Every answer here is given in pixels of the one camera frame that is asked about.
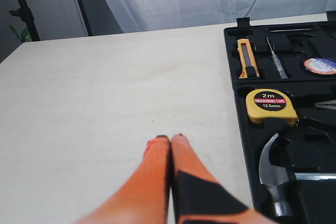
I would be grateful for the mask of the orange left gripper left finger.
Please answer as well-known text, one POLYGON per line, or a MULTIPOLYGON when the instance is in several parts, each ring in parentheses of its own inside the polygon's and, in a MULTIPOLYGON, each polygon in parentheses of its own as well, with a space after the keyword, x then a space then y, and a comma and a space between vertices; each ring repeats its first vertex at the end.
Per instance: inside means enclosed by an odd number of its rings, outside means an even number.
POLYGON ((77 223, 167 223, 170 147, 167 136, 149 140, 132 176, 77 223))

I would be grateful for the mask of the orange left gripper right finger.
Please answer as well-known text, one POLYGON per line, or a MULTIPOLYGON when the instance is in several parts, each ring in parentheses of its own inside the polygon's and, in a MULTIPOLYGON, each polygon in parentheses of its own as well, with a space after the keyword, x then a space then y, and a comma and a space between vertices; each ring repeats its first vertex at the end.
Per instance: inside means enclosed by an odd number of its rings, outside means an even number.
POLYGON ((187 137, 171 139, 176 223, 275 223, 231 195, 207 170, 187 137))

